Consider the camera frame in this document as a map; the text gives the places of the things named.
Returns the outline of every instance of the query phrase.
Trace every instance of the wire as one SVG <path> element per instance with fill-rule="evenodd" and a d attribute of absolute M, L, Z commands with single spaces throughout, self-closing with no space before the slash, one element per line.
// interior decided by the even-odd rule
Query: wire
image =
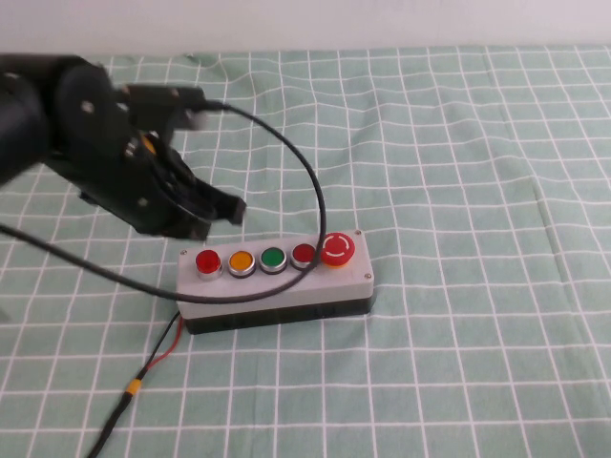
<path fill-rule="evenodd" d="M 108 419 L 106 420 L 106 423 L 104 424 L 104 427 L 100 431 L 97 441 L 95 441 L 95 444 L 92 446 L 92 449 L 90 450 L 89 454 L 87 455 L 87 458 L 95 458 L 97 455 L 99 455 L 100 451 L 102 451 L 102 449 L 104 448 L 106 441 L 108 441 L 109 437 L 111 437 L 111 434 L 113 432 L 113 429 L 115 428 L 116 422 L 121 417 L 121 414 L 125 411 L 128 405 L 132 402 L 132 399 L 134 398 L 137 391 L 139 390 L 142 379 L 144 378 L 146 373 L 149 371 L 149 369 L 156 364 L 157 360 L 155 360 L 155 355 L 157 354 L 159 347 L 161 346 L 161 343 L 165 339 L 165 336 L 167 336 L 168 332 L 170 332 L 170 329 L 172 328 L 172 324 L 174 324 L 174 322 L 179 317 L 179 315 L 180 313 L 177 312 L 176 315 L 172 317 L 172 320 L 170 320 L 168 325 L 165 327 L 163 334 L 161 334 L 161 337 L 157 341 L 155 348 L 153 348 L 153 351 L 151 352 L 151 356 L 149 356 L 149 359 L 147 360 L 146 364 L 142 367 L 142 369 L 139 371 L 136 377 L 129 384 L 129 386 L 127 387 L 127 389 L 121 396 L 121 399 L 119 400 L 115 409 L 111 412 Z M 178 340 L 180 339 L 180 329 L 181 328 L 182 328 L 182 319 L 179 320 L 179 328 L 177 330 L 177 337 L 175 338 L 173 345 L 170 347 L 168 351 L 166 351 L 162 356 L 158 358 L 159 361 L 165 358 L 176 347 Z"/>
<path fill-rule="evenodd" d="M 129 279 L 127 277 L 123 277 L 117 272 L 113 272 L 112 270 L 105 269 L 104 267 L 100 267 L 88 260 L 84 260 L 79 258 L 78 256 L 73 255 L 72 253 L 62 250 L 61 248 L 54 246 L 46 241 L 39 239 L 35 236 L 32 236 L 28 233 L 25 233 L 19 229 L 10 227 L 2 222 L 0 222 L 0 234 L 4 234 L 6 236 L 13 237 L 15 239 L 19 239 L 33 245 L 41 250 L 47 251 L 52 255 L 55 255 L 62 260 L 69 262 L 70 264 L 74 264 L 82 269 L 85 269 L 93 274 L 96 274 L 106 280 L 114 281 L 116 283 L 122 284 L 123 286 L 127 286 L 128 288 L 135 289 L 136 291 L 140 291 L 142 293 L 150 294 L 152 296 L 156 296 L 158 298 L 167 299 L 170 301 L 177 302 L 190 302 L 190 303 L 238 303 L 238 302 L 252 302 L 260 299 L 266 299 L 271 296 L 275 296 L 283 291 L 291 288 L 299 281 L 301 281 L 309 272 L 311 272 L 320 262 L 320 256 L 323 252 L 323 246 L 325 243 L 325 236 L 327 233 L 327 210 L 325 206 L 325 197 L 323 196 L 323 190 L 321 185 L 316 177 L 316 173 L 312 170 L 312 167 L 307 162 L 307 159 L 302 155 L 302 153 L 293 145 L 288 138 L 284 135 L 276 131 L 273 127 L 269 126 L 267 123 L 258 119 L 256 116 L 245 112 L 239 108 L 236 108 L 231 105 L 227 105 L 225 103 L 217 102 L 217 101 L 206 101 L 201 107 L 202 111 L 207 112 L 221 112 L 227 111 L 232 112 L 236 115 L 241 115 L 255 124 L 261 126 L 270 134 L 274 135 L 278 138 L 292 153 L 299 159 L 299 161 L 304 165 L 307 174 L 312 181 L 312 186 L 314 188 L 314 192 L 316 193 L 316 198 L 318 200 L 318 208 L 320 213 L 320 227 L 319 227 L 319 236 L 318 241 L 316 243 L 316 251 L 314 253 L 314 261 L 311 262 L 303 271 L 294 277 L 292 280 L 287 281 L 280 286 L 269 289 L 267 291 L 262 291 L 260 293 L 248 294 L 245 296 L 233 296 L 233 297 L 222 297 L 222 298 L 214 298 L 214 297 L 205 297 L 205 296 L 193 296 L 190 294 L 182 294 L 174 291 L 168 291 L 164 289 L 156 288 L 150 284 L 142 283 L 139 281 L 135 281 Z"/>
<path fill-rule="evenodd" d="M 176 346 L 179 344 L 180 335 L 182 334 L 182 322 L 183 322 L 183 319 L 182 319 L 182 317 L 180 317 L 179 318 L 179 327 L 176 330 L 176 337 L 174 338 L 174 341 L 172 342 L 172 345 L 170 346 L 170 348 L 165 350 L 165 353 L 163 353 L 161 356 L 155 358 L 152 362 L 150 362 L 149 364 L 146 365 L 146 368 L 148 370 L 151 370 L 153 368 L 153 366 L 156 365 L 159 361 L 165 360 L 165 358 L 167 358 L 167 356 L 170 353 L 172 353 L 174 351 L 174 349 L 176 348 Z"/>

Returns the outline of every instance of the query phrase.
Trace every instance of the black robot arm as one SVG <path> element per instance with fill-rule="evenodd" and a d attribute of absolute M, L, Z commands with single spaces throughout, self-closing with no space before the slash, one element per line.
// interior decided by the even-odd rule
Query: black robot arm
<path fill-rule="evenodd" d="M 0 186 L 43 163 L 139 233 L 205 240 L 245 202 L 197 179 L 170 143 L 206 104 L 199 88 L 115 89 L 71 55 L 0 54 Z"/>

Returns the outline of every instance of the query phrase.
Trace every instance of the white wall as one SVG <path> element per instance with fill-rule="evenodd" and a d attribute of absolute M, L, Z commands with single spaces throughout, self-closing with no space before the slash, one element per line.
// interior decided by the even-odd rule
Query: white wall
<path fill-rule="evenodd" d="M 3 0 L 0 52 L 611 43 L 609 0 Z"/>

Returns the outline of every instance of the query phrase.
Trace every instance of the black base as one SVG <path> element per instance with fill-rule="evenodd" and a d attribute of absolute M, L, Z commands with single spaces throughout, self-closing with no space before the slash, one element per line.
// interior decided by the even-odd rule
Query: black base
<path fill-rule="evenodd" d="M 202 334 L 271 324 L 305 322 L 322 318 L 367 315 L 371 311 L 374 300 L 374 296 L 371 296 L 370 298 L 353 301 L 313 303 L 219 317 L 194 318 L 185 320 L 184 323 L 191 334 Z"/>

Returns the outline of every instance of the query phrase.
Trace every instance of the green checkered tablecloth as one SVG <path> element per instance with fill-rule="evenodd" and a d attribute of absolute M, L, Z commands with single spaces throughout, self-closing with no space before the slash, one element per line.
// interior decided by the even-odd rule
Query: green checkered tablecloth
<path fill-rule="evenodd" d="M 117 84 L 197 84 L 284 132 L 329 230 L 365 233 L 378 294 L 367 317 L 183 336 L 104 457 L 611 456 L 608 48 L 99 60 Z M 316 232 L 273 137 L 223 114 L 175 146 L 249 205 L 210 243 Z M 186 246 L 45 168 L 3 188 L 0 218 L 166 288 Z M 2 239 L 0 456 L 83 456 L 175 311 Z"/>

